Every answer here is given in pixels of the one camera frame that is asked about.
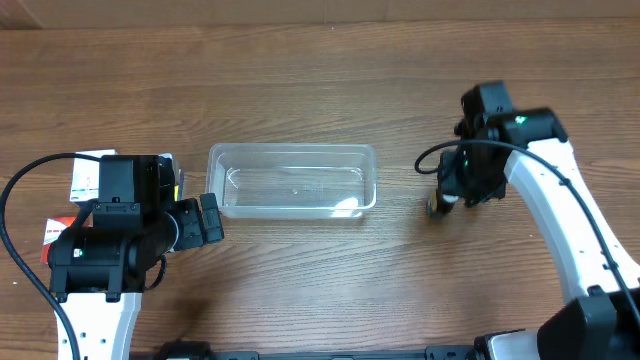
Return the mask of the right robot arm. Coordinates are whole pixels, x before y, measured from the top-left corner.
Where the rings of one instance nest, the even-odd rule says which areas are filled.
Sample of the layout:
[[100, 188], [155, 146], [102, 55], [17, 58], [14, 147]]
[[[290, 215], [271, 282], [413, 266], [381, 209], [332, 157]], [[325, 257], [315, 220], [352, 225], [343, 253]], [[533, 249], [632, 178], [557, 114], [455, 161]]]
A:
[[456, 140], [441, 146], [432, 217], [474, 207], [513, 186], [553, 258], [564, 307], [536, 330], [479, 336], [470, 359], [636, 359], [639, 265], [584, 182], [568, 134], [548, 108], [517, 110], [501, 82], [461, 98]]

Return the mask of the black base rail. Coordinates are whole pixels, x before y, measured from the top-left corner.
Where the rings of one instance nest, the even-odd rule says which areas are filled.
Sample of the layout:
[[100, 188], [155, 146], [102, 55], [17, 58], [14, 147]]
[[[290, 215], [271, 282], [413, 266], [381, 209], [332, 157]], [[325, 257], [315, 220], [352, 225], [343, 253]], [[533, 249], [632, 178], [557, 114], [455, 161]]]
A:
[[472, 360], [484, 359], [471, 345], [432, 345], [424, 350], [378, 350], [355, 352], [297, 352], [265, 354], [257, 351], [214, 351], [208, 342], [165, 343], [153, 355], [138, 359], [153, 360]]

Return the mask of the red medicine box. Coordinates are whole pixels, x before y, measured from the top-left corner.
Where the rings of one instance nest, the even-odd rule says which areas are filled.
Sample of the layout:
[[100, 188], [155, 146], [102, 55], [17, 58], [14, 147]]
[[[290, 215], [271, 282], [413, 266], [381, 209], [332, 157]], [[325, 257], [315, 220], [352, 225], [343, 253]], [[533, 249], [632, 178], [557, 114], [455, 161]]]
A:
[[48, 253], [51, 245], [59, 238], [60, 234], [76, 220], [75, 216], [64, 216], [49, 218], [46, 222], [43, 247], [40, 262], [46, 264], [48, 262]]

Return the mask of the blue yellow VapoDrops box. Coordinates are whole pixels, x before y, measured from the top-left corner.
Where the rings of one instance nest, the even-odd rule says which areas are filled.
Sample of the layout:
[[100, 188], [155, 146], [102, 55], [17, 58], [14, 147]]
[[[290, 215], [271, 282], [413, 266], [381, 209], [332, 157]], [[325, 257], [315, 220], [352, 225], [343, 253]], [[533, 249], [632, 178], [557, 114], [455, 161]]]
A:
[[159, 207], [162, 220], [166, 223], [169, 242], [163, 255], [175, 251], [175, 247], [181, 238], [182, 225], [178, 202], [181, 200], [183, 189], [183, 175], [178, 161], [171, 153], [162, 153], [157, 157]]

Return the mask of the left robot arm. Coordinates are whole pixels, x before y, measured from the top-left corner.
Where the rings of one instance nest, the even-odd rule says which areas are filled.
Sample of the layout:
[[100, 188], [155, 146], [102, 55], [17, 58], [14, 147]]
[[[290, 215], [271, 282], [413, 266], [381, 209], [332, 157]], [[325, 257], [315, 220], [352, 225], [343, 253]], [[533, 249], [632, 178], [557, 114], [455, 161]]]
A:
[[179, 200], [169, 156], [104, 155], [98, 195], [48, 250], [59, 358], [126, 359], [146, 274], [224, 237], [214, 194]]

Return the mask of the clear plastic container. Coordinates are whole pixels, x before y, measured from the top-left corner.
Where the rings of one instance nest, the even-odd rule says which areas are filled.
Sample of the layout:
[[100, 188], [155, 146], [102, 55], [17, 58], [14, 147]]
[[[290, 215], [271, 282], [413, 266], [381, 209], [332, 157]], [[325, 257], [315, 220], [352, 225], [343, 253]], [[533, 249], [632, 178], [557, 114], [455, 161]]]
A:
[[377, 202], [377, 156], [366, 144], [220, 143], [206, 191], [235, 219], [356, 219]]

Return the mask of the white medicine box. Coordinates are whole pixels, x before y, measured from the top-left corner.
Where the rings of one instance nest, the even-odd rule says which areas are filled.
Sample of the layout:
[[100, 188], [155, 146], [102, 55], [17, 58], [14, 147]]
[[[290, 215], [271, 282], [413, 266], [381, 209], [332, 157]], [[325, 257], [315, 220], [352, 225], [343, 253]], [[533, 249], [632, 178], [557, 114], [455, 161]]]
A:
[[98, 161], [74, 159], [69, 193], [70, 202], [81, 203], [98, 197], [99, 168]]

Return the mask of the dark bottle white cap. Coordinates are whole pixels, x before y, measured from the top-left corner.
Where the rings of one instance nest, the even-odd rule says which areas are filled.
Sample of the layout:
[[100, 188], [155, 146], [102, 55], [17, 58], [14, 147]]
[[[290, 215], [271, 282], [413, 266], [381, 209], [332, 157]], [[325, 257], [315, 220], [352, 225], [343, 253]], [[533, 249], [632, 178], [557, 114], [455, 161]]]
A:
[[427, 215], [432, 219], [441, 219], [452, 211], [458, 199], [458, 196], [432, 192], [426, 203]]

